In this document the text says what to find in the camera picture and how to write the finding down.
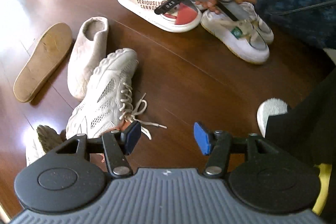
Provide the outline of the dark blue knitted sleeve forearm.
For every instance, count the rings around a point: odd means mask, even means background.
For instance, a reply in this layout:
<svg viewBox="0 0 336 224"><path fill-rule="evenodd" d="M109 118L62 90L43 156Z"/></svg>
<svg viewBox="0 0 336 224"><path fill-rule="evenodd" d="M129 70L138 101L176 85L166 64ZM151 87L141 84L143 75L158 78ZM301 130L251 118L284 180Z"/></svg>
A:
<svg viewBox="0 0 336 224"><path fill-rule="evenodd" d="M266 22L277 24L306 42L334 49L335 5L294 12L329 1L334 0L257 0L255 9Z"/></svg>

